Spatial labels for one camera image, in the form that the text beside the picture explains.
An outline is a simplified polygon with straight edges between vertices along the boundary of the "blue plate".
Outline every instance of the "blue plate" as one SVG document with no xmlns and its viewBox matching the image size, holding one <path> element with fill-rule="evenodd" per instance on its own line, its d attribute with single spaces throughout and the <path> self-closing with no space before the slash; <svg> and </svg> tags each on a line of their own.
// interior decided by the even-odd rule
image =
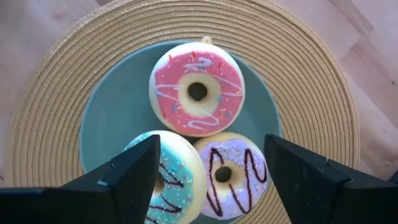
<svg viewBox="0 0 398 224">
<path fill-rule="evenodd" d="M 155 129 L 168 130 L 150 107 L 149 77 L 163 54 L 184 43 L 186 41 L 163 42 L 140 49 L 117 63 L 100 81 L 88 100 L 81 122 L 80 159 L 85 172 L 117 156 L 136 136 Z M 277 108 L 256 72 L 232 56 L 244 76 L 246 99 L 238 118 L 225 131 L 242 134 L 262 148 L 265 134 L 281 134 Z M 205 217 L 198 220 L 209 223 Z"/>
</svg>

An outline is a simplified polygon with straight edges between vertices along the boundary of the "wooden table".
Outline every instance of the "wooden table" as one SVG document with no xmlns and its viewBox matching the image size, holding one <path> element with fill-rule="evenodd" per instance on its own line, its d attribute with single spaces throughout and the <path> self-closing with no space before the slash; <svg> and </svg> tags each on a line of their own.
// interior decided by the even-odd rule
<svg viewBox="0 0 398 224">
<path fill-rule="evenodd" d="M 398 169 L 398 1 L 272 1 L 307 23 L 340 62 L 359 114 L 360 170 L 388 179 Z M 74 22 L 106 2 L 0 1 L 0 167 L 28 77 Z"/>
</svg>

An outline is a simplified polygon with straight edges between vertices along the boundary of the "pink frosted donut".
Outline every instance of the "pink frosted donut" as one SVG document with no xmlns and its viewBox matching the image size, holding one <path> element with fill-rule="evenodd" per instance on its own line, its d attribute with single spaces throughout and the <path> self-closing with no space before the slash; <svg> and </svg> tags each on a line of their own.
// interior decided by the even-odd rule
<svg viewBox="0 0 398 224">
<path fill-rule="evenodd" d="M 238 64 L 221 48 L 203 42 L 169 50 L 149 80 L 156 116 L 186 136 L 210 136 L 226 129 L 241 111 L 244 92 Z"/>
</svg>

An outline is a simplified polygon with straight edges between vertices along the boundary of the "round straw placemat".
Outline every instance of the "round straw placemat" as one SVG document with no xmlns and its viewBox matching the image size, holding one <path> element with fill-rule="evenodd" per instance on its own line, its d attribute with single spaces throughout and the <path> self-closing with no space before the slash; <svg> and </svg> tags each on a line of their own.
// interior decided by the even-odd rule
<svg viewBox="0 0 398 224">
<path fill-rule="evenodd" d="M 58 186 L 82 175 L 80 121 L 101 77 L 137 49 L 204 35 L 264 79 L 284 138 L 357 167 L 358 122 L 345 78 L 321 40 L 294 16 L 264 0 L 124 0 L 86 16 L 44 58 L 12 119 L 6 183 Z M 273 185 L 238 221 L 288 222 Z"/>
</svg>

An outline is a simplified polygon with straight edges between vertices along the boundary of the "squishy toy donut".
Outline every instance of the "squishy toy donut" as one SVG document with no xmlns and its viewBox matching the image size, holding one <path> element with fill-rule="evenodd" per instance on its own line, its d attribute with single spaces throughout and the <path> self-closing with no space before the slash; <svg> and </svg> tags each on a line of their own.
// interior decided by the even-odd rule
<svg viewBox="0 0 398 224">
<path fill-rule="evenodd" d="M 210 136 L 226 129 L 241 111 L 244 96 L 238 64 L 209 37 L 169 50 L 149 80 L 156 116 L 186 136 Z"/>
<path fill-rule="evenodd" d="M 269 183 L 266 160 L 260 149 L 235 133 L 203 138 L 195 148 L 208 178 L 201 213 L 218 220 L 249 213 Z"/>
<path fill-rule="evenodd" d="M 153 134 L 160 135 L 160 165 L 145 224 L 188 224 L 199 216 L 206 199 L 205 168 L 195 148 L 170 131 L 141 134 L 124 150 Z"/>
</svg>

